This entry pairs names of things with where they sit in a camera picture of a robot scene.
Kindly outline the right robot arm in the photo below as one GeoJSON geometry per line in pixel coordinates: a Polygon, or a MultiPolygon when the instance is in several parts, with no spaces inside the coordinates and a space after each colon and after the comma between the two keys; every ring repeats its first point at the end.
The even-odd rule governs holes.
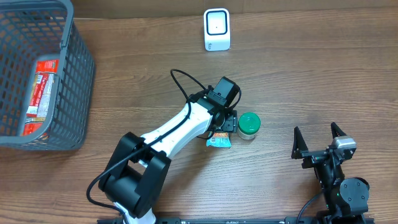
{"type": "Polygon", "coordinates": [[[299,127],[294,128],[291,158],[301,159],[302,168],[312,168],[320,183],[321,192],[313,196],[299,211],[295,222],[305,223],[302,218],[306,208],[323,196],[326,210],[317,212],[309,223],[373,223],[364,213],[369,209],[370,184],[363,178],[346,178],[341,165],[350,160],[356,149],[356,141],[332,122],[333,140],[324,150],[309,151],[299,127]]]}

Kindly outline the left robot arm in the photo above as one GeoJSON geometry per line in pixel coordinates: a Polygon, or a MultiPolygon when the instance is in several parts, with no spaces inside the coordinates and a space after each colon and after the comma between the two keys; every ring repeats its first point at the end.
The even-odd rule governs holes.
{"type": "Polygon", "coordinates": [[[173,156],[206,132],[236,132],[234,99],[240,96],[237,84],[222,77],[214,88],[190,95],[183,110],[156,130],[142,136],[126,133],[97,180],[111,208],[121,214],[112,223],[155,223],[152,207],[173,156]]]}

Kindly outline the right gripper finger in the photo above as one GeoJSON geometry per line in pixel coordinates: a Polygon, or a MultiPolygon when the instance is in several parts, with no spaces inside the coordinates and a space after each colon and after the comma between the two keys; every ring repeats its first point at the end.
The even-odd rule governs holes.
{"type": "Polygon", "coordinates": [[[346,133],[343,132],[335,122],[331,123],[331,133],[332,133],[333,138],[346,135],[346,133]]]}
{"type": "Polygon", "coordinates": [[[292,159],[302,159],[303,154],[308,152],[308,147],[303,139],[298,126],[294,128],[294,143],[291,153],[292,159]]]}

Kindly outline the orange spaghetti packet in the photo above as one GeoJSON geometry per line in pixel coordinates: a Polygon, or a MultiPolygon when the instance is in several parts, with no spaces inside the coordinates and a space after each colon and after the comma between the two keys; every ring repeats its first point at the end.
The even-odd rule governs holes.
{"type": "Polygon", "coordinates": [[[36,63],[22,136],[33,134],[46,120],[58,62],[59,59],[53,59],[37,61],[36,63]]]}

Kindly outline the green lid glass jar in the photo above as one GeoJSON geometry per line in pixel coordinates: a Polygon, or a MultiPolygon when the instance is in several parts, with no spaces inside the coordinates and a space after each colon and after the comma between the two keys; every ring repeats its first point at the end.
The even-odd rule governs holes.
{"type": "Polygon", "coordinates": [[[238,135],[244,140],[254,139],[260,127],[261,120],[256,113],[244,113],[238,121],[238,135]]]}

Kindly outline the green wet wipes packet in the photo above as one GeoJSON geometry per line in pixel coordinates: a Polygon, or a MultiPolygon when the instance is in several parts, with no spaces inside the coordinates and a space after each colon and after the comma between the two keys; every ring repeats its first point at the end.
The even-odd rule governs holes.
{"type": "Polygon", "coordinates": [[[231,141],[230,139],[215,139],[213,136],[206,141],[207,147],[219,147],[219,148],[230,148],[231,141]]]}

